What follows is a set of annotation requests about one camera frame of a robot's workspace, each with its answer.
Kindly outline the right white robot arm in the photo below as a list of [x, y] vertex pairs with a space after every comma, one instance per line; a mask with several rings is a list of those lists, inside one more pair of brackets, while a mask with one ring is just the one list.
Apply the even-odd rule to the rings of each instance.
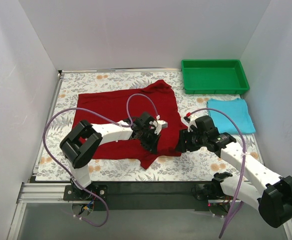
[[216, 173], [202, 193], [223, 199], [231, 196], [256, 209], [271, 227], [278, 228], [292, 219], [292, 176], [282, 177], [265, 167], [228, 133], [220, 133], [208, 115], [184, 117], [188, 128], [180, 131], [176, 147], [181, 153], [202, 147], [243, 172], [244, 183], [228, 172]]

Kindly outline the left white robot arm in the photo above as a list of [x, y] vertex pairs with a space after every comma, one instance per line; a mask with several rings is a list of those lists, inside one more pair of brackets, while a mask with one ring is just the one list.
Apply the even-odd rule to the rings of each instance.
[[59, 145], [73, 175], [72, 193], [81, 200], [91, 197], [92, 181], [88, 164], [101, 145], [138, 140], [146, 151], [156, 154], [160, 132], [167, 127], [166, 121], [160, 120], [159, 117], [153, 118], [147, 112], [134, 119], [127, 118], [107, 124], [80, 121]]

